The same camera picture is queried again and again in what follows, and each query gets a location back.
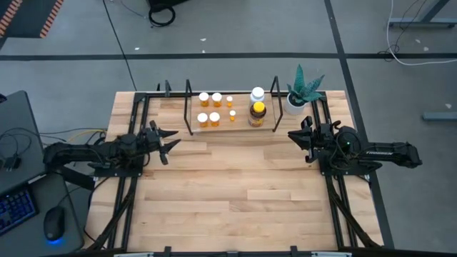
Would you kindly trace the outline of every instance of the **computer mouse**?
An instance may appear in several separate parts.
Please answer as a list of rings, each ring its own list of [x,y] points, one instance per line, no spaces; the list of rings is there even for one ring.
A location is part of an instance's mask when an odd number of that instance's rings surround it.
[[[49,209],[44,216],[43,229],[48,240],[61,238],[65,232],[65,209],[60,206]]]

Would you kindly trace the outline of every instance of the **yellow cable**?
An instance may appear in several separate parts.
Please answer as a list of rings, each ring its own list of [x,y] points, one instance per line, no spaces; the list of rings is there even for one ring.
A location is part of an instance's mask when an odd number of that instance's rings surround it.
[[[93,132],[105,132],[105,133],[106,133],[106,131],[103,130],[103,129],[91,129],[91,130],[83,131],[83,132],[81,132],[81,133],[79,133],[79,134],[77,134],[77,135],[75,135],[75,136],[72,136],[72,137],[68,140],[68,142],[72,142],[73,140],[75,140],[75,139],[76,139],[77,137],[79,137],[79,136],[85,135],[85,134],[87,134],[87,133],[93,133]]]

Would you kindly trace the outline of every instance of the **keyboard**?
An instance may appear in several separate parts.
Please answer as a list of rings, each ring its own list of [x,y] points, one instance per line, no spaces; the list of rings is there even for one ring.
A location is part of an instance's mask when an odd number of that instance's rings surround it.
[[[0,236],[38,214],[28,186],[0,197]]]

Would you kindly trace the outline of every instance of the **white pot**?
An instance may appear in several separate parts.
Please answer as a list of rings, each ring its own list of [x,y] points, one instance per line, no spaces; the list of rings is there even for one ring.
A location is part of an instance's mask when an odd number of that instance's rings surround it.
[[[289,96],[290,94],[287,95],[287,102],[284,103],[284,110],[286,110],[286,112],[288,114],[291,114],[291,115],[299,115],[299,114],[302,114],[303,113],[303,110],[305,109],[305,104],[304,103],[302,106],[294,106],[293,104],[291,104],[291,102],[289,101]]]

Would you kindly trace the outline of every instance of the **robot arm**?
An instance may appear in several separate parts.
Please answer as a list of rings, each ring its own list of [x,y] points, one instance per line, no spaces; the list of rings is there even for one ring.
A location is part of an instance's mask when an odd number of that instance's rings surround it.
[[[138,135],[128,133],[100,145],[54,143],[44,149],[44,163],[47,166],[63,166],[72,161],[90,161],[89,165],[93,168],[128,169],[138,157],[159,151],[161,162],[166,165],[167,153],[180,140],[163,144],[161,139],[178,131],[163,131],[154,121],[150,125],[151,128],[145,128]]]
[[[308,150],[306,162],[311,163],[319,159],[321,164],[329,165],[334,173],[345,171],[346,174],[366,175],[382,166],[376,161],[390,161],[408,168],[415,168],[422,164],[416,147],[408,142],[362,141],[355,129],[347,126],[338,128],[340,124],[340,121],[333,124],[320,124],[313,130],[311,129],[312,119],[308,116],[301,123],[301,130],[289,131],[288,137],[302,150]]]

